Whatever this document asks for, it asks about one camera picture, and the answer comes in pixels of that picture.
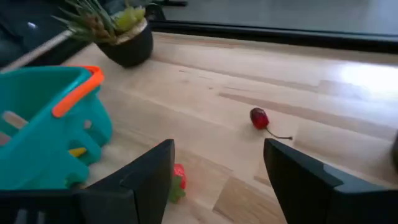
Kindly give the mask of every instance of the orange handle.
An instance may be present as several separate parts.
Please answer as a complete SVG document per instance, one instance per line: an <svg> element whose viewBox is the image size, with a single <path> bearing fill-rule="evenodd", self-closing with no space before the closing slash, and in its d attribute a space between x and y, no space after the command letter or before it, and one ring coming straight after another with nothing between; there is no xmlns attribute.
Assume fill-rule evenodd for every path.
<svg viewBox="0 0 398 224"><path fill-rule="evenodd" d="M92 76L83 84L72 90L64 99L54 106L52 114L56 118L61 118L65 115L70 108L104 81L104 74L99 67L91 65L82 65L80 67L88 69Z"/></svg>

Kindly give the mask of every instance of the wooden table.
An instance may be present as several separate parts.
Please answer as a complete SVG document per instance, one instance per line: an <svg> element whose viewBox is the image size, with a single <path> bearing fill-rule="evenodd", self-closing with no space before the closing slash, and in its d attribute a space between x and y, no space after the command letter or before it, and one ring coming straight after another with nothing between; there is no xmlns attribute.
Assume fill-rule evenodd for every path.
<svg viewBox="0 0 398 224"><path fill-rule="evenodd" d="M187 173L187 197L164 223L285 223L262 158L259 106L285 144L397 188L389 149L398 127L398 57L155 33L152 58L124 69L95 45L66 64L99 65L114 124L87 184L166 138Z"/></svg>

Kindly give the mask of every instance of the toy basket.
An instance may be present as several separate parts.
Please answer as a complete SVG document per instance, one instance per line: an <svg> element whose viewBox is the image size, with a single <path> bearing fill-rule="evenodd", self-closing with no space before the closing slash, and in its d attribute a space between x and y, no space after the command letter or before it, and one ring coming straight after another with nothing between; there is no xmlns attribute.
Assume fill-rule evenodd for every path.
<svg viewBox="0 0 398 224"><path fill-rule="evenodd" d="M0 74L0 189L65 189L84 182L112 124L96 97L98 67L35 67ZM84 147L75 157L70 149Z"/></svg>

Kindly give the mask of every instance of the cherry stem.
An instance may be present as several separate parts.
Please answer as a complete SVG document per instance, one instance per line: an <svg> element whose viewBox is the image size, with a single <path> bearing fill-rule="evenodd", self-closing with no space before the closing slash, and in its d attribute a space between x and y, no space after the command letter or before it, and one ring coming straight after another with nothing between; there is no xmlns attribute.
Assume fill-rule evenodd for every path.
<svg viewBox="0 0 398 224"><path fill-rule="evenodd" d="M271 134L274 138L277 138L277 139L289 139L289 140L293 140L293 137L292 137L292 136L290 136L290 137L280 137L280 136L276 136L275 134L273 134L272 132L270 132L270 131L268 130L268 128L266 128L266 130L267 130L268 133Z"/></svg>

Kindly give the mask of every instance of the red toy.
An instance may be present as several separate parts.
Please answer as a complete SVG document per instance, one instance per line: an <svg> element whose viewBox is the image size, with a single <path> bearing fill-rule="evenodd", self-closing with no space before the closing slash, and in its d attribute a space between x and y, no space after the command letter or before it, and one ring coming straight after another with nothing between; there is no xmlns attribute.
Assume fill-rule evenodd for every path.
<svg viewBox="0 0 398 224"><path fill-rule="evenodd" d="M174 164L174 175L170 189L169 200L177 203L180 198L185 196L185 187L187 186L187 177L185 176L184 166Z"/></svg>
<svg viewBox="0 0 398 224"><path fill-rule="evenodd" d="M254 108L250 111L250 119L251 122L253 123L254 127L256 127L258 130L267 130L269 134L271 134L273 137L277 138L277 139L289 139L289 140L293 140L293 137L279 137L276 136L275 134L272 134L267 126L269 124L269 120L268 120L268 116L266 114L266 112L261 109L261 108Z"/></svg>

